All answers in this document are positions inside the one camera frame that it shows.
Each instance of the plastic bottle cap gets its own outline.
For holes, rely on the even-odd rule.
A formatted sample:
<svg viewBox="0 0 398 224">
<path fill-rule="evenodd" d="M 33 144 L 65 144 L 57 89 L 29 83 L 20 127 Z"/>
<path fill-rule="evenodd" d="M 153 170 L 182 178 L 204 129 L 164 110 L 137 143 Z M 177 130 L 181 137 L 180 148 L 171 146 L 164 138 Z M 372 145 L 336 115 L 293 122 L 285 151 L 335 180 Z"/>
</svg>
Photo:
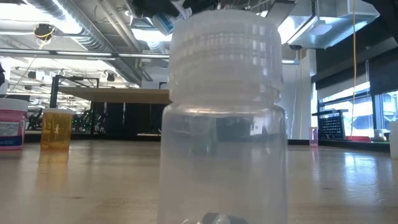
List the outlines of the plastic bottle cap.
<svg viewBox="0 0 398 224">
<path fill-rule="evenodd" d="M 0 98 L 0 110 L 14 110 L 27 112 L 28 102 L 25 100 Z"/>
<path fill-rule="evenodd" d="M 282 84 L 280 35 L 271 20 L 222 10 L 177 23 L 170 48 L 172 101 L 204 92 L 252 97 L 265 89 L 281 91 Z"/>
<path fill-rule="evenodd" d="M 56 108 L 46 108 L 43 113 L 65 113 L 65 114 L 75 114 L 73 110 L 56 109 Z"/>
</svg>

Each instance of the amber plastic container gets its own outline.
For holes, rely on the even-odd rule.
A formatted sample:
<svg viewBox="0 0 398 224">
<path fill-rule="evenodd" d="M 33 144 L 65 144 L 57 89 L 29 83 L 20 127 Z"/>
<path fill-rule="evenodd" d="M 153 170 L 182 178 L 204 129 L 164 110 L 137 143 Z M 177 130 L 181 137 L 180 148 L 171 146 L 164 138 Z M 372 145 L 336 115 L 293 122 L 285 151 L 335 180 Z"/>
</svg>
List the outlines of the amber plastic container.
<svg viewBox="0 0 398 224">
<path fill-rule="evenodd" d="M 41 150 L 68 151 L 72 131 L 72 110 L 44 109 Z"/>
</svg>

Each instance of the white pillar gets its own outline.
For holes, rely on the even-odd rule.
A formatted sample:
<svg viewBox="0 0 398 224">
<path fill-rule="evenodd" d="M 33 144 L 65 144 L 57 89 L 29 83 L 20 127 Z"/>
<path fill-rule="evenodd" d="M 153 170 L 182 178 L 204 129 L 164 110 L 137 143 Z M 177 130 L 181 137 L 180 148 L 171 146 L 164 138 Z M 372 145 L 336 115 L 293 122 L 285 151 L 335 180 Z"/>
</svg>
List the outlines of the white pillar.
<svg viewBox="0 0 398 224">
<path fill-rule="evenodd" d="M 286 133 L 289 139 L 308 139 L 311 127 L 311 99 L 315 54 L 308 50 L 300 66 L 283 65 L 284 87 L 280 106 L 286 112 Z"/>
<path fill-rule="evenodd" d="M 10 80 L 11 65 L 7 58 L 0 58 L 0 63 L 2 68 L 6 71 L 4 75 L 6 77 L 6 82 L 0 86 L 0 95 L 5 95 L 7 93 L 8 83 Z"/>
</svg>

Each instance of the clear plastic bottle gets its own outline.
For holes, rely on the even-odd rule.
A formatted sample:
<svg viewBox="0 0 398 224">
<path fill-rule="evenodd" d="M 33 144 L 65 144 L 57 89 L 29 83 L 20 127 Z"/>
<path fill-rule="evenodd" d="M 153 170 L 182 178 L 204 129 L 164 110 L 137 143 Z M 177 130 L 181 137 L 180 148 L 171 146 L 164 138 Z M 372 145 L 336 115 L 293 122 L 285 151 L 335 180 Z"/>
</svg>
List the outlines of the clear plastic bottle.
<svg viewBox="0 0 398 224">
<path fill-rule="evenodd" d="M 158 224 L 287 224 L 280 36 L 244 11 L 178 24 L 164 110 Z"/>
</svg>

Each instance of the wooden table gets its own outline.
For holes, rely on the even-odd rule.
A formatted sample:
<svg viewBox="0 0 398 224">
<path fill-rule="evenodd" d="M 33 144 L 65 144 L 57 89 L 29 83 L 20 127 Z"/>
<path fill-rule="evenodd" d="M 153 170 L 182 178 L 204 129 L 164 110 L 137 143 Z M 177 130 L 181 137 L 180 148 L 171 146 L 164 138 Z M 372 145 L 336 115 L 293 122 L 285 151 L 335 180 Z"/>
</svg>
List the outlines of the wooden table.
<svg viewBox="0 0 398 224">
<path fill-rule="evenodd" d="M 141 88 L 79 88 L 60 86 L 59 92 L 85 100 L 108 103 L 155 103 L 169 104 L 168 90 Z"/>
<path fill-rule="evenodd" d="M 155 223 L 159 142 L 72 141 L 0 152 L 1 223 Z M 398 161 L 386 153 L 289 147 L 289 223 L 398 222 Z"/>
</svg>

